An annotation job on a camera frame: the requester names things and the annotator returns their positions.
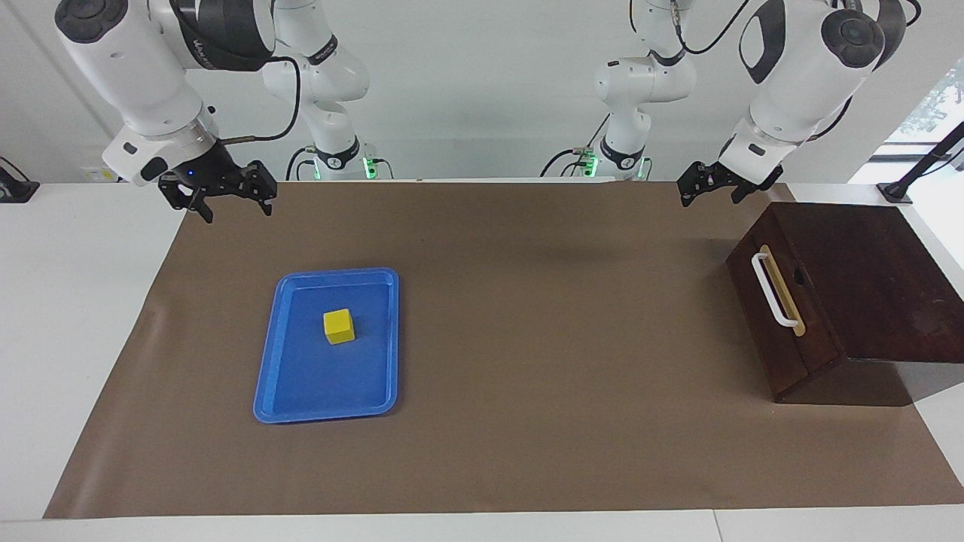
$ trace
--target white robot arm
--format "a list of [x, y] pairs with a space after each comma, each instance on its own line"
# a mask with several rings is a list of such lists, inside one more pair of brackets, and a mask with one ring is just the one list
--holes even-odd
[[860, 0], [767, 0], [760, 6], [739, 46], [760, 90], [719, 160], [694, 163], [678, 181], [684, 206], [724, 186], [736, 188], [734, 203], [769, 189], [783, 173], [781, 162], [820, 137], [814, 134], [822, 122], [843, 114], [903, 40], [900, 0], [878, 3], [876, 20], [863, 13]]
[[185, 69], [258, 71], [272, 57], [272, 0], [62, 0], [55, 13], [61, 42], [124, 128], [105, 163], [136, 184], [158, 179], [172, 207], [213, 212], [206, 197], [256, 201], [266, 215], [278, 185], [263, 164], [237, 166]]
[[[680, 1], [680, 24], [689, 19], [696, 0]], [[638, 31], [649, 47], [646, 57], [621, 58], [596, 72], [596, 94], [609, 106], [609, 126], [593, 152], [599, 176], [632, 178], [642, 166], [652, 120], [641, 111], [646, 103], [684, 99], [696, 87], [696, 67], [674, 31], [670, 0], [645, 0], [638, 10]]]
[[[318, 0], [277, 0], [278, 42], [294, 49], [304, 87], [301, 119], [314, 140], [314, 162], [325, 180], [371, 176], [366, 144], [355, 133], [339, 102], [362, 99], [368, 92], [368, 71], [338, 42]], [[262, 71], [271, 93], [290, 101], [295, 95], [294, 67], [268, 65]]]

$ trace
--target table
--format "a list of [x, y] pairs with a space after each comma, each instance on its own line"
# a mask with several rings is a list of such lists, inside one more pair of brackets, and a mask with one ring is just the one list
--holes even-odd
[[[883, 203], [873, 187], [796, 185], [802, 202]], [[964, 292], [957, 266], [912, 207], [908, 221]], [[0, 540], [958, 540], [964, 505], [715, 512], [474, 514], [38, 521], [167, 253], [182, 213], [153, 189], [45, 185], [0, 207]], [[964, 478], [964, 386], [918, 405]]]

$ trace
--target plastic tray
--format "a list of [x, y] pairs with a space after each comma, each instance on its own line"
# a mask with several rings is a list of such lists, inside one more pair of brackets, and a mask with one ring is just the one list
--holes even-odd
[[[398, 274], [288, 275], [278, 283], [254, 394], [264, 423], [378, 416], [398, 397]], [[348, 309], [356, 339], [331, 346], [325, 312]]]

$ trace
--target black cable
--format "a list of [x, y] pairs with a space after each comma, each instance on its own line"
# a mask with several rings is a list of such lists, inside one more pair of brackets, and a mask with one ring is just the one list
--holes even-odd
[[589, 140], [589, 143], [586, 144], [586, 147], [588, 147], [589, 149], [593, 147], [593, 143], [596, 143], [596, 138], [599, 137], [600, 132], [603, 131], [603, 126], [605, 126], [606, 121], [608, 121], [610, 117], [612, 117], [612, 113], [606, 113], [605, 119], [602, 119], [602, 122], [600, 123], [600, 127], [596, 128], [596, 133], [593, 134], [592, 139]]
[[921, 175], [921, 176], [928, 176], [928, 175], [934, 175], [934, 174], [936, 174], [937, 172], [939, 172], [939, 171], [943, 170], [944, 168], [948, 167], [954, 160], [956, 160], [957, 158], [960, 158], [960, 157], [961, 157], [961, 154], [964, 154], [964, 148], [961, 148], [961, 150], [959, 150], [959, 151], [957, 152], [957, 154], [955, 154], [954, 156], [952, 156], [950, 160], [948, 160], [947, 162], [945, 162], [943, 166], [937, 168], [936, 170], [929, 171], [929, 172], [927, 172], [927, 173], [925, 173], [925, 174], [923, 174], [923, 175]]
[[372, 160], [372, 163], [385, 164], [386, 166], [388, 166], [388, 174], [391, 175], [391, 178], [395, 178], [395, 170], [392, 169], [391, 162], [387, 161], [385, 158], [375, 158], [374, 160]]
[[30, 182], [30, 178], [27, 176], [27, 174], [23, 173], [23, 172], [20, 170], [20, 168], [16, 167], [16, 165], [15, 165], [13, 162], [11, 162], [10, 160], [8, 160], [7, 158], [4, 158], [3, 156], [0, 156], [0, 160], [3, 160], [4, 162], [6, 162], [7, 165], [9, 165], [10, 167], [12, 167], [15, 172], [19, 173], [20, 176], [23, 177], [23, 180], [25, 180], [25, 181], [27, 181], [27, 182]]
[[310, 165], [310, 166], [313, 166], [313, 165], [314, 165], [314, 161], [313, 161], [313, 160], [305, 160], [304, 162], [301, 162], [300, 164], [298, 164], [298, 168], [295, 169], [295, 180], [301, 180], [301, 169], [302, 169], [302, 166], [304, 166], [305, 164], [308, 164], [308, 165]]
[[831, 122], [830, 125], [827, 126], [822, 132], [818, 133], [815, 136], [811, 136], [810, 139], [807, 140], [807, 142], [811, 143], [813, 141], [816, 141], [821, 137], [829, 134], [831, 131], [833, 131], [833, 129], [837, 127], [837, 124], [840, 124], [841, 121], [844, 119], [844, 115], [846, 115], [847, 110], [850, 109], [851, 102], [853, 102], [853, 96], [851, 96], [850, 99], [848, 99], [846, 103], [843, 105], [843, 109], [841, 109], [841, 113], [837, 116], [837, 118], [833, 122]]
[[907, 26], [911, 26], [921, 18], [922, 14], [924, 14], [924, 8], [921, 7], [921, 2], [918, 0], [906, 0], [906, 2], [911, 6], [914, 6], [914, 16], [907, 21]]
[[634, 34], [639, 34], [639, 31], [636, 30], [636, 21], [632, 17], [632, 0], [629, 0], [629, 27]]
[[301, 67], [298, 65], [298, 61], [291, 57], [272, 57], [271, 60], [268, 61], [268, 64], [276, 62], [289, 62], [295, 67], [295, 111], [291, 115], [291, 122], [288, 124], [288, 127], [284, 129], [284, 132], [268, 137], [242, 136], [223, 139], [221, 140], [222, 145], [236, 145], [239, 143], [254, 143], [259, 141], [278, 141], [279, 139], [291, 133], [291, 130], [294, 129], [295, 123], [298, 122], [298, 114], [301, 112]]
[[[670, 0], [670, 2], [673, 4], [673, 8], [678, 13], [680, 9], [680, 5], [677, 3], [676, 0]], [[728, 32], [730, 32], [730, 29], [733, 28], [733, 25], [734, 23], [736, 23], [736, 20], [739, 18], [739, 16], [743, 13], [743, 10], [745, 10], [749, 4], [750, 4], [750, 0], [743, 0], [743, 4], [740, 5], [739, 9], [736, 10], [736, 13], [733, 14], [733, 18], [731, 18], [730, 22], [728, 22], [727, 25], [723, 27], [723, 32], [720, 32], [720, 35], [717, 36], [716, 39], [710, 43], [710, 45], [700, 50], [693, 50], [689, 48], [689, 45], [687, 45], [686, 42], [683, 40], [683, 27], [680, 25], [679, 22], [674, 21], [673, 26], [676, 27], [676, 37], [680, 40], [680, 45], [683, 47], [683, 50], [691, 55], [702, 55], [703, 53], [710, 52], [710, 50], [713, 49], [718, 43], [720, 43], [720, 40], [723, 40], [723, 37], [726, 36]]]
[[[646, 170], [646, 175], [643, 176], [643, 175], [642, 175], [642, 174], [643, 174], [643, 166], [645, 166], [646, 164], [649, 164], [649, 165], [650, 165], [650, 168], [649, 168], [648, 170]], [[652, 175], [652, 174], [653, 174], [653, 160], [651, 160], [651, 159], [649, 159], [649, 158], [643, 158], [643, 164], [642, 164], [641, 166], [639, 166], [639, 174], [638, 174], [639, 178], [641, 178], [641, 179], [643, 179], [643, 180], [649, 180], [649, 179], [650, 179], [650, 175]]]
[[291, 160], [288, 162], [288, 169], [284, 173], [284, 180], [291, 180], [291, 172], [294, 171], [295, 169], [295, 162], [297, 162], [298, 157], [304, 154], [305, 152], [308, 152], [308, 150], [302, 147], [298, 150], [295, 150], [295, 153], [291, 155]]
[[543, 172], [539, 174], [539, 177], [544, 177], [544, 176], [546, 176], [546, 173], [549, 172], [549, 168], [552, 167], [552, 164], [558, 162], [558, 161], [559, 161], [559, 158], [562, 158], [562, 157], [565, 156], [566, 154], [578, 154], [578, 152], [576, 152], [576, 151], [573, 150], [573, 149], [566, 149], [566, 150], [563, 150], [562, 152], [556, 154], [555, 156], [552, 157], [552, 159], [549, 161], [549, 163], [546, 164], [546, 167], [543, 168]]
[[566, 166], [565, 168], [562, 168], [562, 173], [559, 176], [566, 176], [566, 172], [569, 171], [569, 168], [573, 168], [573, 172], [569, 174], [569, 176], [573, 176], [576, 174], [576, 169], [578, 167], [579, 167], [579, 162], [573, 162], [572, 164]]

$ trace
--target yellow cube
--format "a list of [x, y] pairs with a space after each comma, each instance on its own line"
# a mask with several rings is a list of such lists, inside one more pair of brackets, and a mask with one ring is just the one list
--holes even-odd
[[325, 313], [325, 337], [332, 345], [355, 340], [355, 323], [347, 309]]

